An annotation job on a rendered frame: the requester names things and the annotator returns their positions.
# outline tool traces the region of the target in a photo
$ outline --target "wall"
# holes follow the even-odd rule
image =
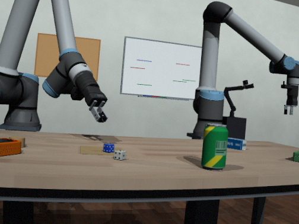
[[[159,100],[120,95],[125,36],[202,45],[202,13],[221,1],[288,56],[299,59],[298,7],[273,0],[69,0],[75,35],[101,40],[98,83],[108,97],[106,123],[97,123],[84,101],[70,96],[51,98],[40,78],[38,113],[42,132],[94,135],[173,137],[188,139],[197,114],[192,101]],[[0,37],[14,0],[0,0]],[[18,66],[34,72],[37,33],[55,34],[50,0],[40,0]],[[269,72],[269,59],[226,24],[221,25],[217,89],[238,86],[248,79],[255,88],[231,92],[236,117],[247,118],[247,140],[266,140],[297,146],[299,108],[283,115],[287,91],[285,75]],[[8,106],[0,106],[4,120]],[[229,115],[228,103],[224,115]]]

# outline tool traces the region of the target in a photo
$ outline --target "table leg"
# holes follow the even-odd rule
[[[3,201],[3,224],[33,224],[33,202]]]
[[[219,200],[187,201],[184,224],[217,224]]]
[[[266,197],[255,197],[252,210],[252,224],[262,224]]]

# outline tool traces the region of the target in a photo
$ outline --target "can top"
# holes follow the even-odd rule
[[[226,127],[226,125],[224,125],[224,124],[219,124],[219,123],[207,123],[206,126]]]

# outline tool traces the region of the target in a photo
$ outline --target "whiteboard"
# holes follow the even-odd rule
[[[194,100],[202,48],[125,37],[120,94]]]

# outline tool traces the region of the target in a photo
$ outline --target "blue box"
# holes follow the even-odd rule
[[[236,150],[246,150],[247,141],[244,139],[234,139],[229,137],[227,140],[227,148]]]
[[[114,144],[104,143],[103,152],[114,152]]]

